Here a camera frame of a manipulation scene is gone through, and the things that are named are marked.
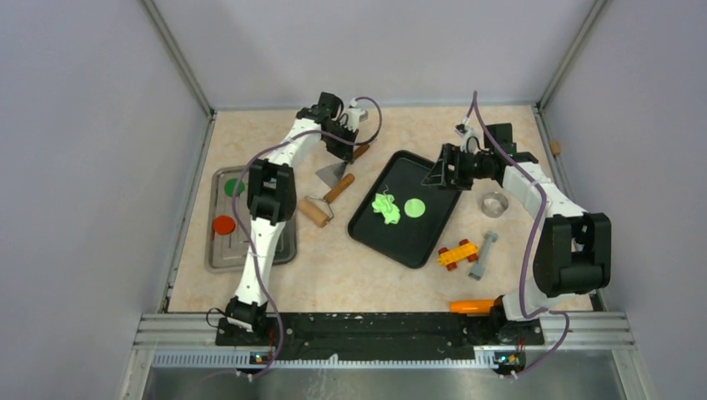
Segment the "round metal cookie cutter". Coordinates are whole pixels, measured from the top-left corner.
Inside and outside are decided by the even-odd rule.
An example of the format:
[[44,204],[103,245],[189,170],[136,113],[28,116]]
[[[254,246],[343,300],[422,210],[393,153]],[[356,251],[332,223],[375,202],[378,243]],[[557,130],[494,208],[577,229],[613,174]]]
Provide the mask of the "round metal cookie cutter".
[[501,192],[487,192],[479,201],[480,210],[488,218],[500,218],[509,208],[509,200]]

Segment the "wooden dough roller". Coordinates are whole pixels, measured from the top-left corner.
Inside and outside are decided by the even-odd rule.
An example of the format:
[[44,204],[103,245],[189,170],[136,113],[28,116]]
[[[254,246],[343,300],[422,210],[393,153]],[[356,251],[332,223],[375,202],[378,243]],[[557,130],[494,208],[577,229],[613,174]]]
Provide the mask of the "wooden dough roller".
[[300,199],[297,204],[297,209],[315,226],[323,228],[328,225],[335,216],[331,204],[354,182],[355,176],[349,173],[322,197],[308,195]]

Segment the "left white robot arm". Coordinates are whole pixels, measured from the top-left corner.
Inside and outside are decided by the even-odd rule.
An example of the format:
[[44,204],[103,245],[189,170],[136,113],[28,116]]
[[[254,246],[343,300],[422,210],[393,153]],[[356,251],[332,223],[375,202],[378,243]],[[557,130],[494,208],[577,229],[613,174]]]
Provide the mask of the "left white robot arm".
[[267,286],[278,240],[295,213],[295,168],[314,145],[322,142],[328,153],[352,163],[359,124],[367,112],[352,100],[322,92],[318,101],[300,109],[287,135],[274,147],[265,149],[248,162],[248,227],[244,234],[248,252],[243,273],[229,301],[225,320],[235,326],[236,334],[247,344],[264,340],[268,328]]

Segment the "green dough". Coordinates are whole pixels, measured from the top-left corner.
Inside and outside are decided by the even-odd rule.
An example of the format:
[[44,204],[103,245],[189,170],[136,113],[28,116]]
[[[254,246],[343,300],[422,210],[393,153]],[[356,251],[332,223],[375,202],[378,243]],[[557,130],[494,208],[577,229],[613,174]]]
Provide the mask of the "green dough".
[[401,218],[399,206],[395,203],[394,195],[385,186],[382,192],[375,193],[371,203],[374,213],[379,213],[384,218],[385,225],[396,225]]

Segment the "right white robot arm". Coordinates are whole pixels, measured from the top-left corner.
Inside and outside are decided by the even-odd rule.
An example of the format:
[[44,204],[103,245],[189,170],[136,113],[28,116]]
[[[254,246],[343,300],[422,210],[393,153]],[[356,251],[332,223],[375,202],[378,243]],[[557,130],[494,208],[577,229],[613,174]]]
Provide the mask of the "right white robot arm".
[[489,320],[489,333],[511,343],[523,320],[548,312],[571,295],[604,288],[611,278],[612,227],[602,212],[589,212],[570,200],[529,152],[520,152],[511,123],[486,126],[484,145],[442,146],[438,160],[422,181],[427,187],[469,190],[481,179],[497,182],[534,219],[524,252],[518,289],[497,302],[503,312]]

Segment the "metal scraper wooden handle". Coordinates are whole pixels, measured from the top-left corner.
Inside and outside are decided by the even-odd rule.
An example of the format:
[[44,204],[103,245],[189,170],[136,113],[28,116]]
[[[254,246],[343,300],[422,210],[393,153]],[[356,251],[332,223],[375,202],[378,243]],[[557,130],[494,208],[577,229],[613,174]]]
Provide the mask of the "metal scraper wooden handle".
[[329,188],[335,188],[343,179],[343,175],[346,171],[347,166],[353,164],[356,160],[358,160],[363,154],[365,154],[369,150],[369,148],[369,144],[358,146],[353,152],[352,162],[339,162],[331,164],[327,167],[322,167],[315,172],[315,175]]

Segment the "black baking tray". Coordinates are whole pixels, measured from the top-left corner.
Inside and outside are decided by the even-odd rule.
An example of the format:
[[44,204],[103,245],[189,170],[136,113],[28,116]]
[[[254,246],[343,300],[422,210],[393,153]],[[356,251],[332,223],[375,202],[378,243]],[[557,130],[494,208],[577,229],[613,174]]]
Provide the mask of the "black baking tray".
[[[415,153],[395,152],[348,222],[348,235],[407,268],[423,267],[436,252],[437,242],[461,196],[460,191],[421,184],[433,165]],[[375,193],[381,193],[385,186],[400,208],[401,218],[396,225],[385,225],[382,215],[374,213],[371,205]],[[405,215],[404,204],[410,198],[425,202],[426,212],[422,217]]]

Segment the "round green dough wrapper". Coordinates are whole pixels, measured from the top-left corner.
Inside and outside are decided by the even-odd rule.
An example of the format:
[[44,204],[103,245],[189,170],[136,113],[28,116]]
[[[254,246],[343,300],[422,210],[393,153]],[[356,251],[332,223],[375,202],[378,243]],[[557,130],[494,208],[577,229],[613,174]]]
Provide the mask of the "round green dough wrapper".
[[419,198],[410,198],[404,204],[404,213],[408,218],[420,218],[425,212],[425,202]]

